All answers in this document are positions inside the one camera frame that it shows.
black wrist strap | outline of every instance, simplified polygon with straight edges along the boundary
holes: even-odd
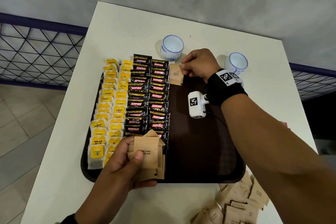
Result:
[[[75,220],[75,214],[71,214],[68,217],[66,217],[61,224],[78,224]]]
[[[233,95],[247,95],[242,87],[242,82],[242,79],[235,73],[222,68],[219,69],[217,73],[210,76],[208,83],[205,86],[209,103],[221,106],[226,99]]]

white tracking device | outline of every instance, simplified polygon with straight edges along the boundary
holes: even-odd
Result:
[[[206,116],[205,104],[208,104],[207,95],[199,91],[193,91],[188,94],[189,115],[193,118],[203,118]]]

cable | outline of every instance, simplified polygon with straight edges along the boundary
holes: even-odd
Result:
[[[203,112],[205,112],[205,113],[209,113],[209,114],[213,115],[213,116],[214,116],[215,118],[217,118],[221,123],[223,123],[223,124],[225,125],[225,127],[228,127],[224,121],[222,121],[218,116],[214,115],[212,112],[207,112],[207,111],[203,111]]]

cup rim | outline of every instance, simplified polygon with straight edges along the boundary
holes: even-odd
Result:
[[[175,37],[177,37],[178,39],[180,39],[180,40],[182,41],[183,47],[182,47],[182,49],[179,50],[178,52],[182,51],[182,50],[184,49],[184,42],[183,42],[183,40],[182,40],[180,37],[178,37],[177,35],[167,35],[167,36],[165,36],[165,38],[164,38],[163,41],[162,41],[163,46],[168,50],[168,48],[165,46],[165,39],[166,39],[167,37],[169,37],[169,36],[175,36]]]
[[[244,57],[244,59],[246,60],[246,67],[244,67],[244,68],[239,68],[239,67],[237,67],[237,66],[235,66],[235,65],[232,64],[231,59],[230,59],[230,56],[231,56],[232,54],[234,54],[234,53],[238,53],[238,54],[240,54],[241,56]],[[246,58],[243,54],[241,54],[240,52],[232,52],[232,53],[229,55],[229,61],[230,61],[230,64],[231,64],[231,65],[233,65],[236,69],[239,69],[239,70],[244,70],[244,69],[246,69],[246,68],[248,67],[248,65],[249,65],[249,62],[248,62],[247,58]]]

white table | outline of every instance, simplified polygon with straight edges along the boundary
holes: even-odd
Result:
[[[161,41],[169,34],[183,39],[184,55],[209,48],[220,65],[224,55],[246,55],[249,67],[241,74],[246,92],[316,150],[280,40],[98,2],[22,224],[62,221],[93,186],[82,175],[80,158],[104,59],[129,59],[133,53],[159,58]],[[217,184],[158,184],[132,191],[114,222],[189,223],[217,191]],[[258,224],[263,223],[282,223],[271,202],[259,214]]]

